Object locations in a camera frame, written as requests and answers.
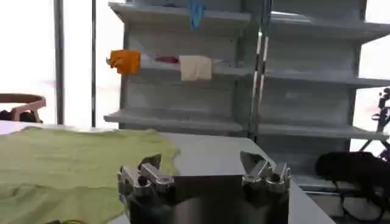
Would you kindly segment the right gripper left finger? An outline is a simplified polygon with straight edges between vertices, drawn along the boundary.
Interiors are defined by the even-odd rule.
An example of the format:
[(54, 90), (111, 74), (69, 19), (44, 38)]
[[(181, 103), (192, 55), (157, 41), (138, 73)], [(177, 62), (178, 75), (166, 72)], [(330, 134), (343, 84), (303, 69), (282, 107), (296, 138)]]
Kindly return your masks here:
[(118, 193), (144, 197), (153, 191), (167, 193), (174, 187), (174, 178), (159, 170), (161, 153), (147, 156), (136, 167), (121, 166), (117, 172)]

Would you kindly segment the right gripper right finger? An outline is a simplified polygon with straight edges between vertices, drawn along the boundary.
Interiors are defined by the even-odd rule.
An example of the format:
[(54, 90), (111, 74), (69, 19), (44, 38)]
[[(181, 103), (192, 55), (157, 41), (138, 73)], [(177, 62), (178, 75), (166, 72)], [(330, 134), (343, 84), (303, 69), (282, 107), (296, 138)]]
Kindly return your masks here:
[(264, 189), (276, 194), (289, 191), (291, 168), (287, 163), (273, 166), (261, 155), (249, 152), (240, 152), (240, 160), (245, 170), (242, 176), (243, 186), (253, 190)]

